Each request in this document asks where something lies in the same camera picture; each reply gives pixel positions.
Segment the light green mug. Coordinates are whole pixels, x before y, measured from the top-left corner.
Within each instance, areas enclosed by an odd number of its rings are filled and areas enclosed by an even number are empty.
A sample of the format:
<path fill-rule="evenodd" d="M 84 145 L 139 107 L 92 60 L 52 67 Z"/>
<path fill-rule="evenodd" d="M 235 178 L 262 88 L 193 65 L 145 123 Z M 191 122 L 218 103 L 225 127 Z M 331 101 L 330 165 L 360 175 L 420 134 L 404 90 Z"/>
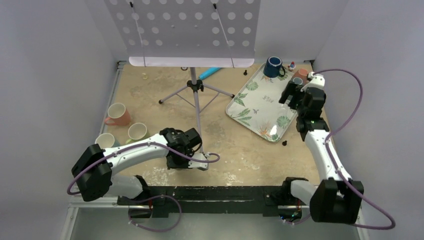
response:
<path fill-rule="evenodd" d="M 129 127 L 127 134 L 128 134 L 128 139 L 125 142 L 126 144 L 138 142 L 150 137 L 150 133 L 147 126 L 141 122 L 136 122 L 132 124 Z"/>

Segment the light blue faceted mug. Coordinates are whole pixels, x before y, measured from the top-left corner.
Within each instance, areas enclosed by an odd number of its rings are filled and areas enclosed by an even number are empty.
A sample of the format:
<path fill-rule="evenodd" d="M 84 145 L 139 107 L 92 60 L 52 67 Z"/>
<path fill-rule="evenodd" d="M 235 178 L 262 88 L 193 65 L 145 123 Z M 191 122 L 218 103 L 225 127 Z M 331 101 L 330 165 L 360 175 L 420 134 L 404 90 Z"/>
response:
<path fill-rule="evenodd" d="M 98 144 L 101 149 L 120 147 L 120 142 L 111 133 L 102 133 L 95 139 L 95 144 Z"/>

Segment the salmon pink mug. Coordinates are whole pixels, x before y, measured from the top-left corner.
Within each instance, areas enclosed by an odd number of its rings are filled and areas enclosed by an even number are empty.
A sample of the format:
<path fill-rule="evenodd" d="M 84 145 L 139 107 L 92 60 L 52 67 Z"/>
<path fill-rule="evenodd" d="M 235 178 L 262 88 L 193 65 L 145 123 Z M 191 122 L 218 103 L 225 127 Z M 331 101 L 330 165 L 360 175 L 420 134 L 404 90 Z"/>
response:
<path fill-rule="evenodd" d="M 123 103 L 113 103 L 107 109 L 104 124 L 107 126 L 127 126 L 131 123 L 131 116 Z"/>

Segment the dark teal mug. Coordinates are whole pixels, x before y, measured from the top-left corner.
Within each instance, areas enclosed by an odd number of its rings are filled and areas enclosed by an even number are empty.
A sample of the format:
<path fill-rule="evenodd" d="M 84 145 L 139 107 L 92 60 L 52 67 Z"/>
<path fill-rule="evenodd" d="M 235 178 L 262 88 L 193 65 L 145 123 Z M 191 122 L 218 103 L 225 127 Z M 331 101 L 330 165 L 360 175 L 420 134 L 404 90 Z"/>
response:
<path fill-rule="evenodd" d="M 303 83 L 303 79 L 300 78 L 300 77 L 293 77 L 291 79 L 291 82 L 294 83 L 294 84 L 296 84 L 296 85 L 301 85 L 301 86 L 304 84 Z"/>

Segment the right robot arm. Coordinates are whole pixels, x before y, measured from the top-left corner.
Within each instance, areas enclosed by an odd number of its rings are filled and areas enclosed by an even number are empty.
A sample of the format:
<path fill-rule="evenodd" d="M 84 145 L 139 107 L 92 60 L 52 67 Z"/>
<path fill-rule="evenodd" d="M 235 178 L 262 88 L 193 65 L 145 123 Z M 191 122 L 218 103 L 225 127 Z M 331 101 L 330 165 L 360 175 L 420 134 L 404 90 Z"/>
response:
<path fill-rule="evenodd" d="M 364 193 L 361 181 L 352 180 L 343 168 L 328 135 L 330 129 L 321 117 L 326 102 L 325 92 L 289 82 L 279 103 L 297 112 L 296 130 L 312 154 L 320 184 L 294 178 L 281 189 L 280 196 L 288 204 L 301 200 L 309 206 L 312 220 L 318 223 L 354 224 L 362 199 L 355 191 Z"/>

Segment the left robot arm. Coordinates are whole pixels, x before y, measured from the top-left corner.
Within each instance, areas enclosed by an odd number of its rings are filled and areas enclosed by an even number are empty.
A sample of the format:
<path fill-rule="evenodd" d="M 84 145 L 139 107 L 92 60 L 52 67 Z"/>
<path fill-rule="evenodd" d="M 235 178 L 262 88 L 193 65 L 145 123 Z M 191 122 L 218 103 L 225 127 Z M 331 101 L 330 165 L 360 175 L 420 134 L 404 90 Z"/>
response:
<path fill-rule="evenodd" d="M 85 202 L 112 195 L 123 196 L 142 205 L 149 199 L 145 180 L 140 176 L 123 176 L 120 172 L 161 158 L 166 158 L 169 169 L 205 171 L 209 168 L 207 158 L 194 150 L 201 142 L 195 128 L 187 131 L 165 128 L 147 139 L 123 146 L 101 148 L 97 143 L 92 144 L 71 169 L 74 184 Z"/>

